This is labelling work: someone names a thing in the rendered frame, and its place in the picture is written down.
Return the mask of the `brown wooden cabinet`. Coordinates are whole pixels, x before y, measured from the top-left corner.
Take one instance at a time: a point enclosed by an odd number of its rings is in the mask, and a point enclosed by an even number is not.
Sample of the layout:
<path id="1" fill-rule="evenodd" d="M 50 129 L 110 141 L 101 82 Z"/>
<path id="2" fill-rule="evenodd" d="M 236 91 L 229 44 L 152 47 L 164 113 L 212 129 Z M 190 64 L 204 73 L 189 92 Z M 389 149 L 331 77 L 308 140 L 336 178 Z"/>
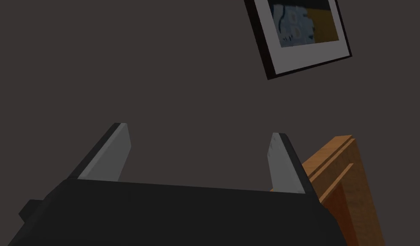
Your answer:
<path id="1" fill-rule="evenodd" d="M 385 246 L 359 148 L 337 136 L 301 163 L 316 192 L 303 219 L 294 222 L 297 246 Z"/>

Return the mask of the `black framed wall picture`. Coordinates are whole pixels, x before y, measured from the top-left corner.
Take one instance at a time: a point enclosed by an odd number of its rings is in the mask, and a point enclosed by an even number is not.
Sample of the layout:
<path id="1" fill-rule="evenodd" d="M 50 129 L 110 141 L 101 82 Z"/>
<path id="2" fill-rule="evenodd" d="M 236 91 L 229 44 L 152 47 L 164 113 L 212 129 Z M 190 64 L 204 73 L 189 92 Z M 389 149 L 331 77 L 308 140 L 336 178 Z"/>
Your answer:
<path id="1" fill-rule="evenodd" d="M 352 56 L 338 0 L 244 0 L 267 79 Z"/>

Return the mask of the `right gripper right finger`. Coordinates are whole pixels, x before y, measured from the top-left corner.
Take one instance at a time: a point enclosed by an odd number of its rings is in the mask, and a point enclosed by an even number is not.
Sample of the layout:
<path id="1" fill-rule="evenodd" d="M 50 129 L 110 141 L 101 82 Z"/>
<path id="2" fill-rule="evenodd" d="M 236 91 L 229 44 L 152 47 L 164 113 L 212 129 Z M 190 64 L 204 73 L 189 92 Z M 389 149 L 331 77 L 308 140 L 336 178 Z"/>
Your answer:
<path id="1" fill-rule="evenodd" d="M 316 192 L 295 149 L 284 133 L 273 133 L 267 152 L 272 191 L 301 193 L 316 197 Z"/>

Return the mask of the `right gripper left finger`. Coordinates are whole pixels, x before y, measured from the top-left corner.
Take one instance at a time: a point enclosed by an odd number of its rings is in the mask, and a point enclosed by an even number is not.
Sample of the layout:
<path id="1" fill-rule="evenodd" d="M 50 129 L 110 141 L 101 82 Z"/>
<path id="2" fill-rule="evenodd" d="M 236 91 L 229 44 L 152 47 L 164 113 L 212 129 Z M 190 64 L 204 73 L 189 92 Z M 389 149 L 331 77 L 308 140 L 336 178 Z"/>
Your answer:
<path id="1" fill-rule="evenodd" d="M 114 123 L 68 176 L 68 179 L 119 180 L 131 150 L 126 123 Z"/>

